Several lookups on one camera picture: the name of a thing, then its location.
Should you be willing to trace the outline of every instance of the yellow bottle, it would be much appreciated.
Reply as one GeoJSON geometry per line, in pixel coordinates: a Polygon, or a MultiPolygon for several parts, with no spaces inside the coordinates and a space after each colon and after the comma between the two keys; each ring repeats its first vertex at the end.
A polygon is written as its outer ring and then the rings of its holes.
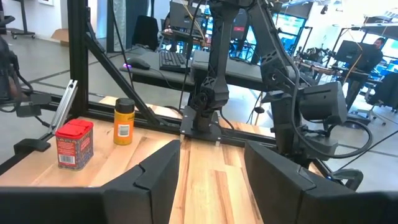
{"type": "Polygon", "coordinates": [[[132,142],[135,104],[136,102],[129,98],[116,100],[113,131],[113,142],[115,144],[125,146],[132,142]]]}

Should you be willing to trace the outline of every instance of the red tin can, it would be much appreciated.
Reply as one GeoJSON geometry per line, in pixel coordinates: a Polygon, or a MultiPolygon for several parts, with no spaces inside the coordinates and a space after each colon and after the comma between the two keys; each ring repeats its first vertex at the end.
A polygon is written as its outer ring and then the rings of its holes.
{"type": "Polygon", "coordinates": [[[93,157],[93,126],[83,119],[73,119],[55,133],[58,166],[71,170],[82,169],[93,157]]]}

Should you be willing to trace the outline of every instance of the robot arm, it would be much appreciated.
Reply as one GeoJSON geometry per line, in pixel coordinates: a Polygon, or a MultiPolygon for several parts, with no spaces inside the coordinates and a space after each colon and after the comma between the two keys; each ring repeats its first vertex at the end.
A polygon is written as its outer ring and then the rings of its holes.
{"type": "Polygon", "coordinates": [[[208,64],[208,76],[201,84],[200,92],[190,106],[196,111],[193,129],[210,131],[211,118],[216,110],[228,102],[228,87],[225,80],[229,42],[234,18],[239,9],[247,10],[254,35],[263,56],[261,64],[264,91],[282,90],[292,93],[295,73],[281,54],[284,48],[278,30],[272,21],[272,3],[260,0],[211,0],[213,33],[208,64]]]}

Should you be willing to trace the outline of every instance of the red lid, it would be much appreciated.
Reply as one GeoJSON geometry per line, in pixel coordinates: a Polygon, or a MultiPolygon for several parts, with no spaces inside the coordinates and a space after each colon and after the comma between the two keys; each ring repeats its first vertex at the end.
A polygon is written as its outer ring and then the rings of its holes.
{"type": "Polygon", "coordinates": [[[55,132],[56,137],[80,139],[94,126],[92,122],[82,119],[73,119],[64,124],[55,132]]]}

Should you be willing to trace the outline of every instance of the black monitor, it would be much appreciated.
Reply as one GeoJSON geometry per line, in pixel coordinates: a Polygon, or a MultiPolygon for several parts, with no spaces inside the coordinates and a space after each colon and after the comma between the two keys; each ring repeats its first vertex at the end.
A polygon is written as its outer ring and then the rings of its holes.
{"type": "Polygon", "coordinates": [[[354,65],[358,57],[361,56],[356,64],[356,67],[362,68],[366,67],[367,63],[369,62],[369,58],[373,55],[376,55],[377,51],[378,49],[373,44],[356,43],[353,41],[344,40],[337,51],[335,60],[354,65]]]}
{"type": "MultiPolygon", "coordinates": [[[[192,19],[187,12],[189,10],[191,15],[195,14],[195,7],[184,6],[183,4],[170,1],[170,25],[172,27],[179,27],[184,29],[191,29],[192,19]]],[[[198,22],[199,27],[201,26],[201,10],[198,10],[197,17],[195,20],[198,22]]],[[[197,26],[193,26],[194,30],[199,30],[197,26]]]]}
{"type": "Polygon", "coordinates": [[[247,21],[248,21],[248,16],[246,15],[246,10],[240,9],[232,25],[231,39],[238,39],[238,40],[244,39],[243,37],[244,31],[248,29],[248,27],[246,27],[247,21]]]}

